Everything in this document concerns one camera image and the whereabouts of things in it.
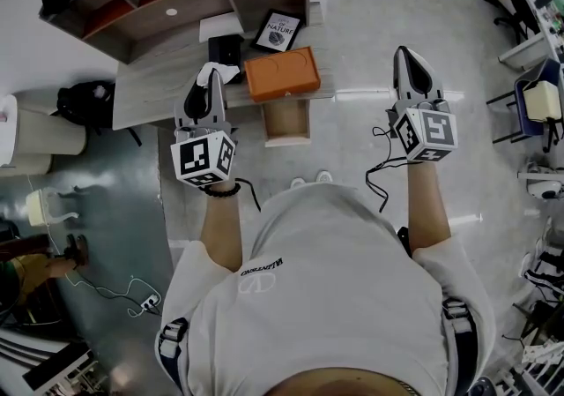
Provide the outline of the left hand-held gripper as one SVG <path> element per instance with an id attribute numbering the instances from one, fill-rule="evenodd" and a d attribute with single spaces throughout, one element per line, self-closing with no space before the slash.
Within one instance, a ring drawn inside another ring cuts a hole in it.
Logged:
<path id="1" fill-rule="evenodd" d="M 216 69 L 202 68 L 174 104 L 175 142 L 170 150 L 178 181 L 203 189 L 229 179 L 235 143 L 225 110 L 223 78 Z"/>

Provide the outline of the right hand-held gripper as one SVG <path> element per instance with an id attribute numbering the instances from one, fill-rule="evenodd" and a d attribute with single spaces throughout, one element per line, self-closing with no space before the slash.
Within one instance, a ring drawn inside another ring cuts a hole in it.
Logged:
<path id="1" fill-rule="evenodd" d="M 409 162 L 438 162 L 458 148 L 456 116 L 443 99 L 434 68 L 420 54 L 399 46 L 393 57 L 397 101 L 387 110 L 391 136 Z M 407 100 L 422 96 L 429 100 Z"/>

